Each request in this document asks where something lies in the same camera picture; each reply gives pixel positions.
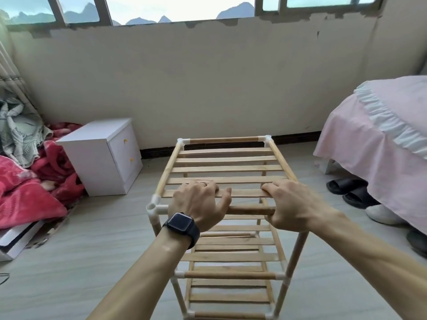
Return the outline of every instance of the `black baseboard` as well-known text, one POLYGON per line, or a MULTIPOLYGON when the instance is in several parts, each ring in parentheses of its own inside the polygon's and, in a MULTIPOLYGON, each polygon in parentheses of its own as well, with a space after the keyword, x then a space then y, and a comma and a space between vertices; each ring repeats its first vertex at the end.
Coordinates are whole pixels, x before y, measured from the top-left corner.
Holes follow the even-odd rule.
MULTIPOLYGON (((272 136, 276 145, 294 144, 297 142, 315 142, 320 137, 320 131, 306 132, 303 134, 272 136)), ((185 145, 186 150, 191 149, 208 149, 208 148, 248 148, 248 147, 263 147, 262 142, 223 142, 219 144, 193 144, 185 145)), ((168 157, 172 155, 175 147, 160 147, 141 150, 143 160, 158 157, 168 157)))

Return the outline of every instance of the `sky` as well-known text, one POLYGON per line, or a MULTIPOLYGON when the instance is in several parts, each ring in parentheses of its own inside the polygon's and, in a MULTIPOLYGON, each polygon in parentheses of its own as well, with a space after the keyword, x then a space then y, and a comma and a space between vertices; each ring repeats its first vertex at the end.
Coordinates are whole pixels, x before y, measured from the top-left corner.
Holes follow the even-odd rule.
MULTIPOLYGON (((159 21, 165 15, 172 21, 191 21, 215 19, 223 10, 242 2, 254 5, 255 0, 107 0, 113 20, 121 24, 141 17, 146 20, 159 21)), ((371 3, 374 0, 361 0, 371 3)), ((84 6, 93 0, 59 0, 63 11, 81 12, 84 6)), ((350 0, 288 0, 289 7, 349 4, 350 0)), ((10 16, 20 11, 26 14, 40 12, 52 13, 47 0, 0 0, 0 8, 10 16)), ((264 0, 264 10, 277 10, 278 0, 264 0)))

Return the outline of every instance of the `cabinet top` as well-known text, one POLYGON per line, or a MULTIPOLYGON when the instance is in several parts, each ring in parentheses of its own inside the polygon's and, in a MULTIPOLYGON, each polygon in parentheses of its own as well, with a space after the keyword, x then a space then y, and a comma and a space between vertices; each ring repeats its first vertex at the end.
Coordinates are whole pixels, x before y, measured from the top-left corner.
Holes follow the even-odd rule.
POLYGON ((116 134, 123 130, 132 121, 131 118, 105 119, 96 120, 83 127, 73 131, 61 139, 57 140, 58 144, 73 142, 79 140, 112 139, 116 134))

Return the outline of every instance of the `smartwatch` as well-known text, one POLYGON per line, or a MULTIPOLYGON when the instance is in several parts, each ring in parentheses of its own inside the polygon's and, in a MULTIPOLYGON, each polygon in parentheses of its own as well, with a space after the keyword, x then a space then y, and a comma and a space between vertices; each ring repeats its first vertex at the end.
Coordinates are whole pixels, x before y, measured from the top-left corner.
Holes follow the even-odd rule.
POLYGON ((188 249, 193 248, 199 240, 200 230, 194 222, 194 219, 183 212, 176 212, 166 221, 163 226, 168 227, 172 231, 180 235, 187 235, 191 238, 191 245, 188 249))

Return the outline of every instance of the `watch screen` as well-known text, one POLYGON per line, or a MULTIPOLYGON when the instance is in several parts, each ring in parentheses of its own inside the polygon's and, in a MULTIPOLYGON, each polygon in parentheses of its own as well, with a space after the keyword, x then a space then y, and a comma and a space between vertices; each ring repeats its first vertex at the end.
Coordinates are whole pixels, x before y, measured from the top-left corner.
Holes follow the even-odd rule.
POLYGON ((186 232, 191 223, 193 222, 192 218, 182 214, 182 213, 176 213, 174 216, 169 220, 169 224, 173 226, 176 230, 186 232))

